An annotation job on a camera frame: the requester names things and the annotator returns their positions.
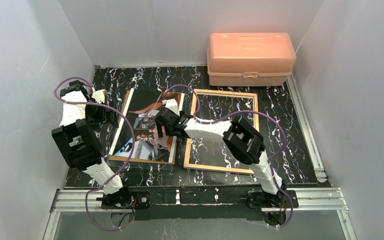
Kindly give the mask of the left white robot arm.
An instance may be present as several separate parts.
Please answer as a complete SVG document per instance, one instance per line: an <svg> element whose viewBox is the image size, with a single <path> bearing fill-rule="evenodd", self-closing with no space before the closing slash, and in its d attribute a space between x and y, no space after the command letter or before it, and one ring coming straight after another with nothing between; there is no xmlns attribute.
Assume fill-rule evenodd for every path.
<svg viewBox="0 0 384 240"><path fill-rule="evenodd" d="M65 79L68 86L59 85L55 97L63 103L59 126L51 131L63 159L71 169L89 175L102 188L103 204L122 207L133 200L121 177L105 162L105 151L96 129L100 125L119 126L121 112L106 103L108 92L96 90L81 77Z"/></svg>

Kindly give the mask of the picture frame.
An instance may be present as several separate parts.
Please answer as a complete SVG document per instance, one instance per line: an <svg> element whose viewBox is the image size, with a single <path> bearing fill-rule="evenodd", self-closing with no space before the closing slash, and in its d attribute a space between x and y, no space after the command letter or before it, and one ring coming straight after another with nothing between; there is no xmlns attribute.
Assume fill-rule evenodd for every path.
<svg viewBox="0 0 384 240"><path fill-rule="evenodd" d="M196 89L192 97L191 113L202 122L216 121L237 111L258 110L258 95L249 92ZM235 159L223 141L224 132L231 125L231 117L215 124L200 126L204 132L192 131L186 140L183 167L186 169L251 175L254 172L246 164Z"/></svg>

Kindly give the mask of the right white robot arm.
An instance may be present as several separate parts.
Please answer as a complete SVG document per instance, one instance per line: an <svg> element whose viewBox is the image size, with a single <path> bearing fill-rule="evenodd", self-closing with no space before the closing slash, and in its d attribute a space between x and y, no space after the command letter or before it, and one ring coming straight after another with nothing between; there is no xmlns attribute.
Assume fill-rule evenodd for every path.
<svg viewBox="0 0 384 240"><path fill-rule="evenodd" d="M163 107L155 117L155 124L159 137L167 135L224 142L237 161L249 166L261 185L261 191L248 193L249 202L261 207L281 207L284 204L286 186L271 166L264 137L244 117L236 115L230 120L204 120Z"/></svg>

